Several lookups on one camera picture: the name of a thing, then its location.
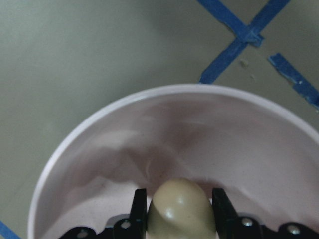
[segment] egg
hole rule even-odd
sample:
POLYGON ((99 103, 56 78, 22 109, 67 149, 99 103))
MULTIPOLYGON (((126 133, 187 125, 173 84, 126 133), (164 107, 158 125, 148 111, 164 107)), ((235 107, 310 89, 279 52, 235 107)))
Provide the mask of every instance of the egg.
POLYGON ((148 239, 214 239, 215 219, 205 192, 176 178, 155 192, 148 211, 148 239))

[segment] bowl rim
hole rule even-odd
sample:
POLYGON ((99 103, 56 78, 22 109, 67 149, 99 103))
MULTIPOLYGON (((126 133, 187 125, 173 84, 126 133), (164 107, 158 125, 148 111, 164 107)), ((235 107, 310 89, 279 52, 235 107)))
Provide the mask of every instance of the bowl rim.
POLYGON ((202 93, 202 94, 215 94, 215 95, 223 95, 229 96, 233 98, 237 98, 240 100, 248 101, 250 103, 256 104, 264 109, 267 109, 270 112, 280 116, 282 119, 290 122, 301 131, 303 131, 306 135, 308 135, 316 144, 319 145, 319 133, 311 127, 308 123, 306 123, 303 119, 296 116, 294 113, 289 111, 288 109, 280 106, 277 103, 274 103, 270 100, 267 100, 261 96, 257 96, 255 94, 225 87, 225 86, 216 86, 216 85, 201 85, 201 84, 177 84, 177 85, 168 85, 156 87, 148 90, 143 90, 126 97, 123 97, 113 103, 106 105, 100 110, 93 113, 91 116, 86 118, 82 123, 80 123, 75 129, 73 129, 67 137, 60 143, 57 149, 49 158, 44 170, 42 171, 39 180, 36 184, 36 187, 33 192, 31 205, 29 209, 28 215, 28 225, 27 225, 27 236, 29 239, 34 238, 35 232, 35 219, 37 212, 37 205, 41 196, 41 192, 45 186, 46 180, 50 175, 51 170, 54 165, 62 155, 62 153, 67 149, 68 146, 87 128, 92 126, 99 119, 104 117, 111 112, 127 106, 129 104, 135 103, 137 101, 142 101, 145 99, 155 98, 158 96, 167 96, 173 94, 183 94, 183 93, 202 93))

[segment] blue tape cross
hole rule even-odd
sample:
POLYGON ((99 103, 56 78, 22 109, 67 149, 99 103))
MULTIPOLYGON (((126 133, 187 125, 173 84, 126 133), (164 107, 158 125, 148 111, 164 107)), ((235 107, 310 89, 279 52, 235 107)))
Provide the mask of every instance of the blue tape cross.
POLYGON ((236 35, 235 40, 202 73, 199 83, 212 84, 236 59, 248 44, 259 47, 263 37, 259 33, 287 5, 290 0, 269 0, 246 26, 219 0, 198 0, 215 18, 226 24, 236 35))
POLYGON ((319 110, 319 92, 280 53, 268 58, 271 64, 294 86, 306 101, 319 110))
POLYGON ((0 235, 3 236, 4 239, 21 239, 2 221, 0 221, 0 235))

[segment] highlight on egg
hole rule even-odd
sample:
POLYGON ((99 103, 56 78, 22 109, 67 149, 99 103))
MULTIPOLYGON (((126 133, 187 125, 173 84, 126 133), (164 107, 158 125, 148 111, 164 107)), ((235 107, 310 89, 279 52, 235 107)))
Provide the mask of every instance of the highlight on egg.
POLYGON ((202 188, 185 178, 166 181, 148 211, 148 239, 214 239, 214 213, 202 188))

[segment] gray surface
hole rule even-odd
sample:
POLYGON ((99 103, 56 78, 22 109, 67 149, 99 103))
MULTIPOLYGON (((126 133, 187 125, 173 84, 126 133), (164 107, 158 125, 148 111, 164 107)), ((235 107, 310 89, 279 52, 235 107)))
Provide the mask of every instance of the gray surface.
MULTIPOLYGON (((245 22, 265 3, 224 2, 245 22)), ((216 83, 269 98, 319 130, 315 109, 266 59, 283 53, 319 88, 318 11, 315 0, 289 3, 263 46, 249 46, 216 83)), ((0 220, 22 238, 37 179, 77 124, 127 94, 196 83, 234 38, 194 0, 3 0, 0 29, 0 220)))

